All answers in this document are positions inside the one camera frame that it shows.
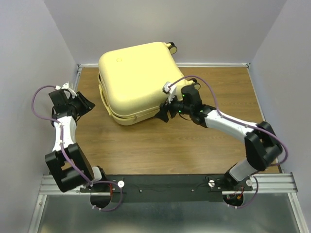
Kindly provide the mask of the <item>cream yellow suitcase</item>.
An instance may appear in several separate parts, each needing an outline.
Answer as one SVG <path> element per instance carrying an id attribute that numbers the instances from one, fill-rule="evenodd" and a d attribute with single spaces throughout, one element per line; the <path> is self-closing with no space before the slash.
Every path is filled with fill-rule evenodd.
<path id="1" fill-rule="evenodd" d="M 184 79 L 172 55 L 173 42 L 152 42 L 104 53 L 98 62 L 98 82 L 102 102 L 112 119 L 130 126 L 152 118 L 167 99 L 162 91 L 167 83 L 181 88 L 193 84 Z"/>

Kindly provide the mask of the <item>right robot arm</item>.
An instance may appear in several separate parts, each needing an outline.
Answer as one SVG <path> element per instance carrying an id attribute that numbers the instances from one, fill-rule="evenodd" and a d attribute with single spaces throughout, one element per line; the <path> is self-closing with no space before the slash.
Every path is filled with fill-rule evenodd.
<path id="1" fill-rule="evenodd" d="M 181 100 L 176 96 L 176 86 L 170 82 L 164 85 L 163 92 L 168 98 L 160 104 L 156 118 L 168 122 L 176 114 L 188 115 L 193 123 L 219 130 L 244 143 L 246 158 L 231 167 L 222 179 L 227 189 L 235 190 L 245 178 L 264 171 L 283 152 L 284 147 L 268 122 L 242 121 L 203 104 L 194 84 L 181 88 Z"/>

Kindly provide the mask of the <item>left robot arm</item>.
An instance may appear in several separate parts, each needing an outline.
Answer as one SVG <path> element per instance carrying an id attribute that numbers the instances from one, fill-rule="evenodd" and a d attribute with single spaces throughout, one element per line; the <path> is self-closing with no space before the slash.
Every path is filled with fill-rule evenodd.
<path id="1" fill-rule="evenodd" d="M 95 104 L 65 84 L 49 93 L 52 100 L 52 124 L 55 144 L 45 162 L 60 191 L 67 192 L 91 183 L 98 192 L 107 188 L 108 180 L 99 166 L 91 166 L 76 142 L 77 121 L 90 112 Z"/>

